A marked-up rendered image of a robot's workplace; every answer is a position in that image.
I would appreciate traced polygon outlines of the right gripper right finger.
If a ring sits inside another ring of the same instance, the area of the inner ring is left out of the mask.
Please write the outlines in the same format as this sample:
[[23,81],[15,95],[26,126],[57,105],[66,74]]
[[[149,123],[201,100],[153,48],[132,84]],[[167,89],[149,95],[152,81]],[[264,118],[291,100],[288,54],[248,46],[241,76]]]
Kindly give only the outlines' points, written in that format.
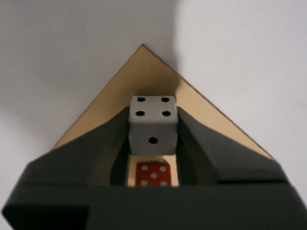
[[177,116],[178,185],[293,185],[280,163],[204,125],[180,106]]

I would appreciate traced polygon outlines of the grey die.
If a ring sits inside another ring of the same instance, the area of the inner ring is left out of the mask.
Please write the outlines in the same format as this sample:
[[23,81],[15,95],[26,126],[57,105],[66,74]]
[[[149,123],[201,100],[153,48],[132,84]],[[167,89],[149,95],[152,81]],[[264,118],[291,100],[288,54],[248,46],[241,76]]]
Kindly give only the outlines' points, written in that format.
[[131,97],[128,126],[131,155],[176,154],[178,116],[175,97]]

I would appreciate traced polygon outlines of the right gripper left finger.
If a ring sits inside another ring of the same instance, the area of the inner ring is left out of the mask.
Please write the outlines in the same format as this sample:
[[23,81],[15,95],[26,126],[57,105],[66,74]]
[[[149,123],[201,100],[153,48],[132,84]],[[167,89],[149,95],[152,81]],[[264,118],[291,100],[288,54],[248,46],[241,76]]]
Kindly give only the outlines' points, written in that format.
[[106,123],[27,163],[15,185],[21,182],[128,185],[129,114],[130,107],[126,106]]

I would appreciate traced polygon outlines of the tan square mat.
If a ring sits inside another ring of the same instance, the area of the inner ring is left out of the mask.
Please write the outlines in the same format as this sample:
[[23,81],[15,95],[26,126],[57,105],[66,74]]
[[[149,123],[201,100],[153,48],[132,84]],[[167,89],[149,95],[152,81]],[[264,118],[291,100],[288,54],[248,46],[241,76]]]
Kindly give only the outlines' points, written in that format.
[[[143,43],[52,150],[106,123],[126,106],[130,106],[133,96],[173,96],[177,106],[204,125],[276,161]],[[131,155],[128,185],[134,185],[137,163],[169,164],[172,184],[178,185],[175,155]]]

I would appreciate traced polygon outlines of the red die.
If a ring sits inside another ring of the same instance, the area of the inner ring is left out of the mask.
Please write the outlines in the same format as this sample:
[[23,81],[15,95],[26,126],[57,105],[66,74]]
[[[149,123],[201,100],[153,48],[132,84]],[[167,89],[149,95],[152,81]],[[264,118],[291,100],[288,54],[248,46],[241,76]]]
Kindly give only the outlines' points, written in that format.
[[137,163],[135,185],[172,185],[169,164]]

